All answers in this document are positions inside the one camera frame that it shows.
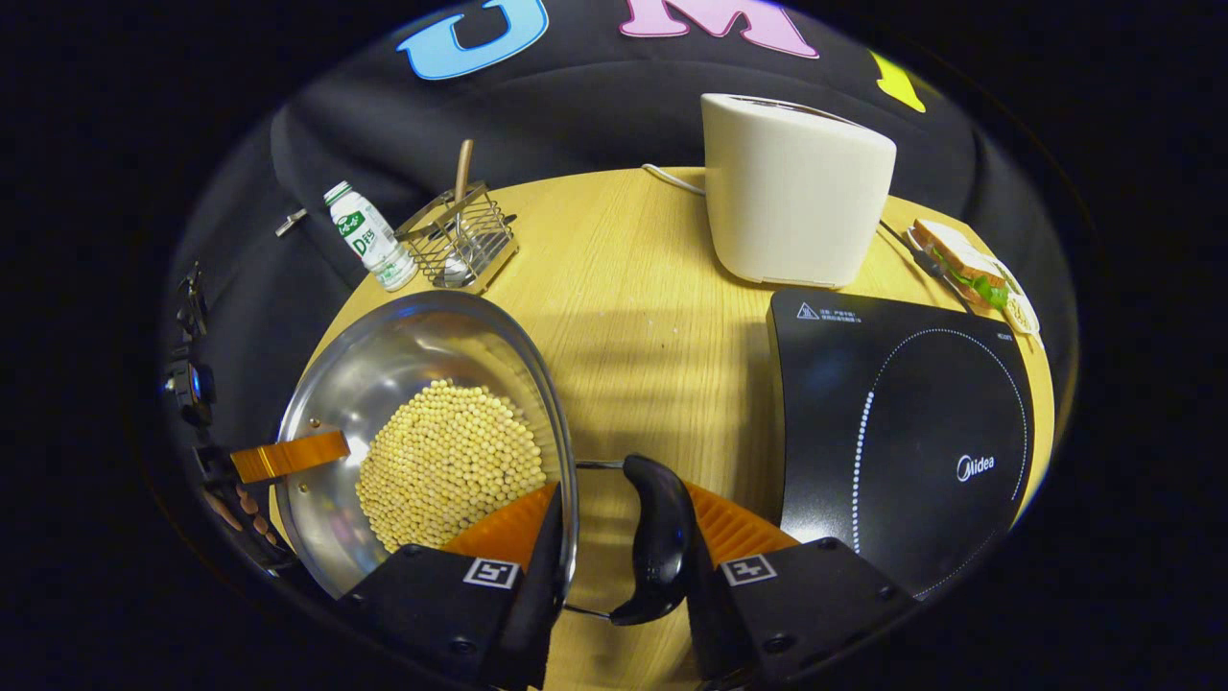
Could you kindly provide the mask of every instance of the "induction cooktop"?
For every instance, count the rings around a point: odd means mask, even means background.
[[[911,302],[782,290],[781,529],[834,536],[910,594],[949,587],[1011,528],[1032,393],[1011,326]]]

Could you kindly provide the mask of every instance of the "metal wire basket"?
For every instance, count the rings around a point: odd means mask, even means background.
[[[465,188],[456,201],[452,190],[431,200],[397,228],[419,270],[436,287],[480,293],[519,243],[507,226],[485,182]]]

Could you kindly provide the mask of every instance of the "midea logo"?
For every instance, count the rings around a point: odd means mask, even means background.
[[[955,464],[955,477],[960,482],[968,482],[968,479],[976,474],[985,473],[993,468],[993,457],[987,459],[974,459],[971,457],[964,455],[959,458],[959,463]]]

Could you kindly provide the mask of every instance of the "white toaster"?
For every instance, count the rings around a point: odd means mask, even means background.
[[[895,142],[785,101],[705,93],[700,106],[721,263],[756,282],[852,282],[887,204]]]

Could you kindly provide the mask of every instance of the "wood grain surface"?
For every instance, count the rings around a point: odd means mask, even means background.
[[[702,168],[668,168],[702,187]],[[643,169],[604,171],[491,193],[521,250],[484,297],[516,318],[558,387],[577,459],[655,459],[720,496],[777,522],[782,458],[775,439],[768,304],[783,286],[754,284],[717,260],[704,198]],[[982,252],[968,225],[890,198],[883,218],[947,223]],[[321,339],[402,295],[430,290],[415,276],[387,292],[373,276],[355,290]],[[950,309],[963,307],[876,233],[857,279],[841,290]],[[977,313],[1000,318],[989,309]],[[1052,380],[1041,344],[1018,336],[1035,411],[1035,448],[1024,506],[1049,465]],[[610,610],[631,595],[635,491],[621,474],[580,471],[581,531],[570,601]],[[280,528],[280,520],[275,519]],[[698,682],[685,605],[628,628],[564,612],[555,625],[546,689],[677,689]]]

